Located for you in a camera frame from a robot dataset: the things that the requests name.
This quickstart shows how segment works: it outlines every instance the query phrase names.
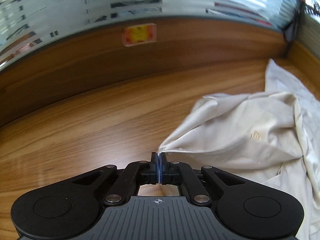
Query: cloth fold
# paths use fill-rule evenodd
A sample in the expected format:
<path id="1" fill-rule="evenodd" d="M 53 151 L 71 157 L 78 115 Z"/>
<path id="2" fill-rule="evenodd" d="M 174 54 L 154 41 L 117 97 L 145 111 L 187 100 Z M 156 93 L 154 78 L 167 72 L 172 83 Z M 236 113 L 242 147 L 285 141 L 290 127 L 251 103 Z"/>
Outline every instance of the cloth fold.
<path id="1" fill-rule="evenodd" d="M 159 152 L 293 195 L 305 211 L 297 238 L 320 239 L 320 103 L 273 60 L 265 79 L 265 92 L 203 96 Z"/>

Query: wooden wall panel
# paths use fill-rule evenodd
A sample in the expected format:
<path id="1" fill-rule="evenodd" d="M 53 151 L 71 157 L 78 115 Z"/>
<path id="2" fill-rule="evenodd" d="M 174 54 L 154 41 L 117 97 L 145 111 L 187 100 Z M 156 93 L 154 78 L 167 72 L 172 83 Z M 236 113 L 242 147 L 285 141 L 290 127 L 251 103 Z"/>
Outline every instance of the wooden wall panel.
<path id="1" fill-rule="evenodd" d="M 124 47 L 128 25 L 157 24 L 157 42 Z M 0 127 L 36 109 L 130 78 L 221 61 L 278 57 L 282 34 L 209 19 L 148 19 L 113 25 L 48 45 L 0 73 Z"/>
<path id="2" fill-rule="evenodd" d="M 320 60 L 318 58 L 298 41 L 292 44 L 287 58 L 320 90 Z"/>

